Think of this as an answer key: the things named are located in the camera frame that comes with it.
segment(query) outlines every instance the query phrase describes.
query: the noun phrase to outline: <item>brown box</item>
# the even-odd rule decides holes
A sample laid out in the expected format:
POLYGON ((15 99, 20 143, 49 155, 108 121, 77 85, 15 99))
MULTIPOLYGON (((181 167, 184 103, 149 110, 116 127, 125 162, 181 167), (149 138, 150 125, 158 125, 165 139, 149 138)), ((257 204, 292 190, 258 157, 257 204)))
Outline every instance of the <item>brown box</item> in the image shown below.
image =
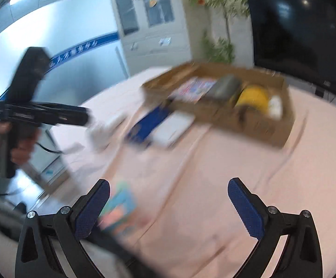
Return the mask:
POLYGON ((259 112, 247 111, 240 120, 239 110, 233 104, 220 104, 200 99, 196 104, 175 100, 169 107, 195 114, 196 120, 210 122, 222 129, 242 133, 273 146, 283 147, 294 124, 294 112, 288 85, 279 74, 271 75, 258 69, 245 69, 226 64, 186 63, 142 85, 147 102, 163 102, 173 90, 194 76, 219 79, 234 74, 243 84, 259 84, 282 99, 281 120, 273 120, 259 112))

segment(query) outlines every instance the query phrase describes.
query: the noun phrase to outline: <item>television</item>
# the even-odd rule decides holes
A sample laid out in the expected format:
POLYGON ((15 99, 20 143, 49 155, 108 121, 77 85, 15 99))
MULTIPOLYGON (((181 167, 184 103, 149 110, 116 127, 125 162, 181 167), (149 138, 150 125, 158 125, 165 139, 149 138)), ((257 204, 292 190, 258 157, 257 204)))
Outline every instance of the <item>television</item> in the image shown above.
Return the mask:
POLYGON ((254 64, 336 95, 336 8, 330 0, 248 0, 254 64))

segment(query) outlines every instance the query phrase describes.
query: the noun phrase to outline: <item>metal screw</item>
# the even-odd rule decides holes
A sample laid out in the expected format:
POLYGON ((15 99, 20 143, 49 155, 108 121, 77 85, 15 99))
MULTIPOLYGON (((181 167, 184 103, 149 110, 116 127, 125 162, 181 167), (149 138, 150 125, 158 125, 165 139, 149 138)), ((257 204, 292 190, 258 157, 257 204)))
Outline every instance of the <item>metal screw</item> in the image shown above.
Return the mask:
POLYGON ((276 214, 279 212, 279 210, 275 206, 268 207, 268 210, 271 214, 276 214))
POLYGON ((307 217, 307 218, 311 217, 311 212, 309 212, 308 210, 303 210, 302 214, 303 214, 304 217, 307 217))
POLYGON ((33 218, 35 216, 35 212, 34 211, 30 211, 28 213, 28 218, 33 218))
POLYGON ((68 206, 62 207, 60 212, 62 214, 67 214, 67 213, 70 212, 70 207, 68 207, 68 206))

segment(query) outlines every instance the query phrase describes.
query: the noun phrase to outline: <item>human hand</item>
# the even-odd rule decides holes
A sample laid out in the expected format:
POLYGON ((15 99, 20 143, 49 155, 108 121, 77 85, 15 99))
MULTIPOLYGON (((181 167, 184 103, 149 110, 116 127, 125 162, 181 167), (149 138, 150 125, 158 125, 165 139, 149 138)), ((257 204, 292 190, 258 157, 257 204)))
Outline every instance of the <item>human hand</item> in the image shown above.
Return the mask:
MULTIPOLYGON (((3 135, 7 134, 10 130, 11 123, 0 121, 0 147, 2 145, 3 135)), ((17 148, 11 150, 11 161, 13 163, 21 166, 30 160, 31 153, 34 151, 34 146, 39 139, 40 133, 40 129, 36 129, 31 137, 18 142, 17 148)))

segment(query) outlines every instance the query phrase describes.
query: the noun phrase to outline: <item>green plant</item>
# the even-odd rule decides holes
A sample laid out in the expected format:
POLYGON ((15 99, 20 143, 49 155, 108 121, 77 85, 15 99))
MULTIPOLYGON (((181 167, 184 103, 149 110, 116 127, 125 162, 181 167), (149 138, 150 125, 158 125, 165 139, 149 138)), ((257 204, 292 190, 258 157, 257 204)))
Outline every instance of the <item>green plant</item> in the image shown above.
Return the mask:
POLYGON ((234 16, 248 17, 248 0, 191 0, 198 5, 219 10, 226 23, 227 39, 219 38, 214 43, 205 32, 203 36, 203 45, 208 60, 216 62, 231 63, 234 56, 234 46, 231 43, 230 20, 234 16))

